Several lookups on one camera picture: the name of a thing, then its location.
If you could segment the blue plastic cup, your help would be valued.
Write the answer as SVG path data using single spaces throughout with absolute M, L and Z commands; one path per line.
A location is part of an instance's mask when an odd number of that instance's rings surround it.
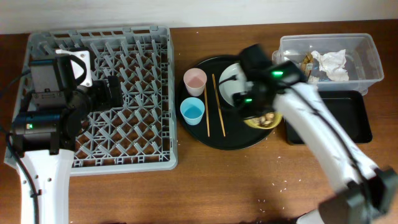
M 205 104 L 201 99 L 189 97 L 182 101 L 180 112 L 188 125 L 198 125 L 205 113 Z

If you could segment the pink plastic cup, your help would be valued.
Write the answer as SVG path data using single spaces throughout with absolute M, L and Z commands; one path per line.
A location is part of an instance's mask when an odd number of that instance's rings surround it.
M 191 68 L 183 76 L 183 82 L 191 96 L 200 96 L 205 89 L 206 81 L 206 73 L 199 68 Z

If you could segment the white round plate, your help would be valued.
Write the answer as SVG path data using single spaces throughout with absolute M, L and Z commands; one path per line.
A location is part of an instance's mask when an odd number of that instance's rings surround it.
M 222 81 L 236 76 L 236 80 L 230 80 L 224 83 Z M 231 106 L 234 106 L 233 95 L 245 90 L 246 76 L 239 63 L 228 66 L 221 74 L 219 79 L 219 90 L 223 99 Z

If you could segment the food scraps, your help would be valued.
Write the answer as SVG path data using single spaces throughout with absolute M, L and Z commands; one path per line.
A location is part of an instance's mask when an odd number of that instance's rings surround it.
M 257 126 L 267 127 L 270 126 L 275 119 L 274 113 L 266 113 L 260 117 L 252 118 L 251 122 Z

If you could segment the yellow bowl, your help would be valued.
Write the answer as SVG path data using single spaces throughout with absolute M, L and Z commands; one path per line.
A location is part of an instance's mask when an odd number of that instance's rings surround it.
M 259 117 L 245 119 L 244 123 L 255 129 L 275 128 L 282 120 L 282 115 L 276 112 L 269 112 Z

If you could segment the brown wrapper waste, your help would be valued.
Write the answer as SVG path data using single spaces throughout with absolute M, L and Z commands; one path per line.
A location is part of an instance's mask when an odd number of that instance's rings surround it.
M 303 71 L 304 75 L 306 76 L 307 80 L 310 78 L 310 74 L 313 69 L 313 56 L 311 53 L 306 53 L 303 60 L 299 63 L 299 67 L 301 71 Z

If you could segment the white paper napkin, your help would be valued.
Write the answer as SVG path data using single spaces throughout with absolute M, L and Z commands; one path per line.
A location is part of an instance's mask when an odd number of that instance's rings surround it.
M 328 52 L 321 55 L 314 50 L 311 52 L 313 59 L 318 62 L 318 70 L 326 74 L 326 76 L 334 82 L 345 82 L 349 80 L 348 72 L 345 69 L 346 50 L 338 52 Z

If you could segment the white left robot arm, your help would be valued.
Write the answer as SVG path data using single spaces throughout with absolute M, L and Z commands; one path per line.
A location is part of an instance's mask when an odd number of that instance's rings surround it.
M 90 66 L 60 54 L 30 62 L 34 89 L 23 99 L 6 143 L 21 182 L 22 223 L 68 223 L 68 189 L 75 141 L 95 111 L 123 105 L 114 76 L 83 86 Z

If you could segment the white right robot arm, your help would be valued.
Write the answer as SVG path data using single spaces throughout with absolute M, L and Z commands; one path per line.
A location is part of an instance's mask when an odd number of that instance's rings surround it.
M 335 196 L 290 223 L 371 223 L 386 215 L 397 191 L 397 174 L 380 169 L 351 140 L 303 72 L 292 62 L 274 65 L 261 46 L 239 55 L 245 89 L 233 96 L 243 120 L 281 114 L 312 151 Z

